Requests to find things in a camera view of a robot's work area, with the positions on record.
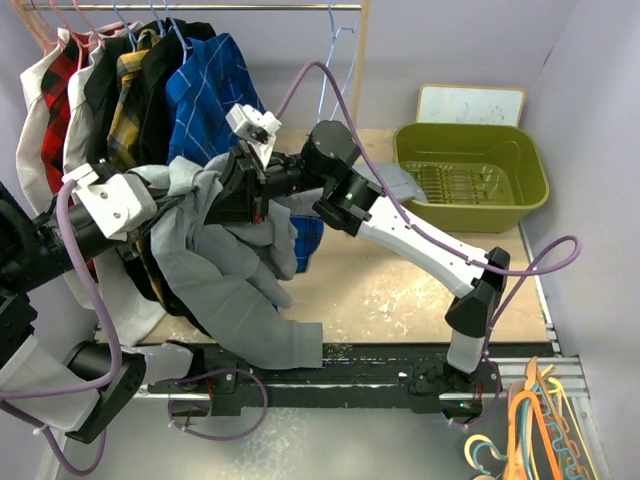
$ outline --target wooden table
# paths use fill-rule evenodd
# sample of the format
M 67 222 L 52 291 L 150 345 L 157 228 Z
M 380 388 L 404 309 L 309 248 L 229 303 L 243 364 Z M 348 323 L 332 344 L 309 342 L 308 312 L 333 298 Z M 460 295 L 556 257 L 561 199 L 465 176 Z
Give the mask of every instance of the wooden table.
M 372 160 L 391 161 L 393 132 L 361 131 Z M 298 152 L 306 134 L 305 130 L 279 132 L 276 149 Z M 454 236 L 487 251 L 502 247 L 511 254 L 513 269 L 527 267 L 528 259 L 517 228 L 499 235 Z M 512 286 L 515 280 L 510 278 L 509 285 Z M 309 271 L 296 275 L 284 286 L 294 304 L 282 311 L 282 315 L 301 322 L 322 321 L 325 342 L 450 340 L 451 329 L 444 321 L 444 314 L 452 296 L 439 282 L 382 247 L 328 227 L 311 258 Z M 142 343 L 160 343 L 167 339 L 212 342 L 186 319 L 167 315 Z M 525 282 L 504 313 L 493 340 L 548 340 L 533 279 Z

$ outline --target whiteboard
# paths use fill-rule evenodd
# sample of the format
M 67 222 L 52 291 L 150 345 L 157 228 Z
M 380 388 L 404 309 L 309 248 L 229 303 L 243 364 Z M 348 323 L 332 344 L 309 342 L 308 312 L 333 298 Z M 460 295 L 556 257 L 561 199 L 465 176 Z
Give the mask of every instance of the whiteboard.
M 521 88 L 423 85 L 416 121 L 517 126 L 524 105 Z

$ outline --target laundry basket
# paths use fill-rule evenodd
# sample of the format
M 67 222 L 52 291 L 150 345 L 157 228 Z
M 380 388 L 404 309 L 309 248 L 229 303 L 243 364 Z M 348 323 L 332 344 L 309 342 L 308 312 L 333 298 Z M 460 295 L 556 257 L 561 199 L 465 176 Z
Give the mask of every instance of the laundry basket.
M 445 231 L 504 232 L 549 196 L 536 146 L 516 127 L 413 123 L 393 147 L 428 199 L 405 206 Z

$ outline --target gray cloth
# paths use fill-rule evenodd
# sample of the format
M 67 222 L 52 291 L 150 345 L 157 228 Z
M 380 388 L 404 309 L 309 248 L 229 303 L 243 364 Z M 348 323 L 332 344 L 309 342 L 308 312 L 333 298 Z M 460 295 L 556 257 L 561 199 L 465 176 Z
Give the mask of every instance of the gray cloth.
M 292 278 L 297 265 L 289 210 L 271 202 L 261 225 L 203 225 L 226 158 L 204 169 L 182 157 L 134 169 L 151 187 L 186 195 L 152 228 L 151 252 L 173 293 L 224 348 L 260 368 L 319 368 L 322 324 L 285 320 L 274 308 L 291 305 L 277 280 Z
M 416 183 L 409 172 L 405 172 L 397 163 L 376 163 L 376 167 L 384 181 L 391 187 L 391 193 L 401 202 L 406 202 L 415 198 L 422 202 L 427 201 L 424 191 Z M 376 185 L 380 183 L 373 175 L 367 164 L 354 165 L 353 169 L 363 177 L 371 180 Z M 313 204 L 320 199 L 322 189 L 309 190 L 308 192 L 292 195 L 291 197 L 279 198 L 278 203 L 291 210 L 291 215 L 308 215 L 317 217 L 313 210 Z

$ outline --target clothes rack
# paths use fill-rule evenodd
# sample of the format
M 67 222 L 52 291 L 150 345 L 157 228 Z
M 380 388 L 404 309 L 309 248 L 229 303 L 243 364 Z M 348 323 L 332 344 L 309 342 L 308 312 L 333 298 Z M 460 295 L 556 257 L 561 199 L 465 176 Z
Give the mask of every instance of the clothes rack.
M 53 10 L 53 7 L 49 3 L 35 3 L 31 4 L 30 2 L 11 0 L 13 8 L 18 11 L 20 17 L 23 19 L 25 25 L 33 35 L 34 39 L 38 43 L 38 45 L 47 52 L 49 48 L 51 48 L 46 43 L 43 43 L 39 37 L 48 38 L 48 32 L 43 28 L 39 19 L 37 18 L 35 8 L 39 10 Z M 356 63 L 354 66 L 354 77 L 353 77 L 353 96 L 351 100 L 351 116 L 353 118 L 354 123 L 357 125 L 358 122 L 358 109 L 360 105 L 360 91 L 362 86 L 362 78 L 364 76 L 364 58 L 365 58 L 365 47 L 367 44 L 367 30 L 368 30 L 368 21 L 369 21 L 369 9 L 371 5 L 371 0 L 362 0 L 360 3 L 352 3 L 352 4 L 334 4 L 331 5 L 331 9 L 334 11 L 342 11 L 342 12 L 360 12 L 360 28 L 358 30 L 358 45 L 357 45 L 357 57 Z M 76 10 L 76 7 L 71 4 L 66 5 L 56 5 L 56 8 L 60 11 L 68 11 L 73 12 Z M 78 9 L 82 11 L 110 11 L 113 10 L 113 6 L 110 4 L 80 4 L 78 5 Z M 284 12 L 284 11 L 297 11 L 297 12 L 311 12 L 311 11 L 327 11 L 329 9 L 328 3 L 316 3 L 316 4 L 170 4 L 168 5 L 168 9 L 172 11 L 184 11 L 184 12 L 197 12 L 197 11 L 274 11 L 274 12 Z M 149 4 L 129 4 L 129 5 L 118 5 L 118 10 L 124 12 L 134 12 L 134 11 L 151 11 L 151 6 Z

